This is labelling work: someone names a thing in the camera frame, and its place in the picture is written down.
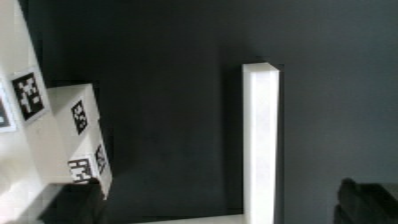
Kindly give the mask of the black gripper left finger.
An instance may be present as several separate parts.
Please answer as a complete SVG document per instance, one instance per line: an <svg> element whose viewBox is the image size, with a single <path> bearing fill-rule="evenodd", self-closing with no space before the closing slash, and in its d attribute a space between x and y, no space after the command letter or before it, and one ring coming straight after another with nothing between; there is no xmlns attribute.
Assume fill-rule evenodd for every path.
<svg viewBox="0 0 398 224"><path fill-rule="evenodd" d="M100 181L67 184L40 215L44 224L107 224Z"/></svg>

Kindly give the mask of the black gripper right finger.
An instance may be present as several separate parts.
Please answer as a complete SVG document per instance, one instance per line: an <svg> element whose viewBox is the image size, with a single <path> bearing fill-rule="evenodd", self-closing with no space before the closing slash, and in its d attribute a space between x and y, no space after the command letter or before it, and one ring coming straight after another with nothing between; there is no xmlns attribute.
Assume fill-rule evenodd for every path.
<svg viewBox="0 0 398 224"><path fill-rule="evenodd" d="M398 183L342 181L335 224L398 224Z"/></svg>

